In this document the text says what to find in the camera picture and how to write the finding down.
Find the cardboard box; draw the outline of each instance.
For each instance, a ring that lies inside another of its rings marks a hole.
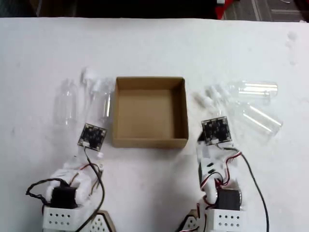
[[[183,148],[188,141],[182,77],[118,77],[113,110],[115,147]]]

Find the red object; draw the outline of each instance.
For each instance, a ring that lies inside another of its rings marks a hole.
[[[224,11],[234,2],[234,0],[225,0],[224,6],[217,6],[216,7],[216,15],[217,19],[222,19]]]

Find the white tabletop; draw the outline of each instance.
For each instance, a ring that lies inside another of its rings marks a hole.
[[[227,80],[279,84],[271,110],[284,126],[261,145],[243,131],[240,149],[252,165],[269,210],[270,231],[309,225],[309,25],[199,19],[0,19],[1,231],[41,231],[41,203],[27,187],[48,178],[72,155],[74,136],[53,123],[56,90],[90,66],[102,77],[183,76],[189,142],[181,150],[116,149],[107,138],[103,209],[118,232],[171,232],[194,208],[195,142],[201,110],[194,91]],[[239,162],[250,232],[265,231],[265,214],[244,162]],[[44,193],[45,186],[36,193]]]

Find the circuit board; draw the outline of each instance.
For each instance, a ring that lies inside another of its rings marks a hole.
[[[85,123],[81,137],[78,140],[78,145],[100,151],[106,136],[106,129]]]
[[[232,141],[227,117],[217,117],[202,121],[206,145]]]

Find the perforated white base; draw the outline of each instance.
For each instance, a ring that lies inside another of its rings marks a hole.
[[[78,225],[75,224],[76,218],[78,215],[74,210],[69,209],[56,209],[56,208],[47,208],[44,210],[44,213],[48,213],[47,218],[48,228],[44,227],[44,232],[57,232],[57,231],[75,231],[78,226],[80,226],[82,221],[78,221]],[[108,226],[108,222],[105,217],[101,214],[96,215],[91,224],[85,226],[82,232],[112,232],[111,225]]]
[[[207,230],[241,232],[244,228],[244,217],[244,211],[223,209],[207,210]]]
[[[182,228],[182,230],[190,230],[190,229],[194,229],[198,226],[197,224],[197,220],[195,219],[194,216],[188,217],[187,221],[185,222],[184,227]]]
[[[107,226],[103,215],[96,215],[90,226],[90,232],[112,232]]]
[[[45,207],[43,228],[56,231],[75,231],[90,214],[89,207],[88,209],[86,207],[76,209]]]

